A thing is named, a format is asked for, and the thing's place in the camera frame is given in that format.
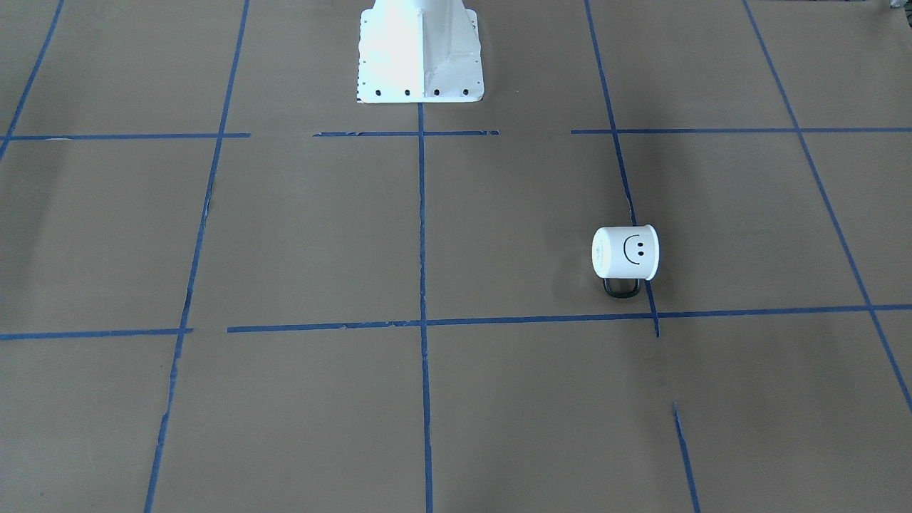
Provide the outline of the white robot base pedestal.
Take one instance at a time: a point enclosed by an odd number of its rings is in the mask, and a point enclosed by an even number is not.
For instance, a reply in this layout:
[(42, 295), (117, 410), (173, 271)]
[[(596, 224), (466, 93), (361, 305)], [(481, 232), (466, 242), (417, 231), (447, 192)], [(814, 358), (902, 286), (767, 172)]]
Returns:
[(375, 1), (359, 19), (356, 100), (479, 102), (479, 19), (462, 1)]

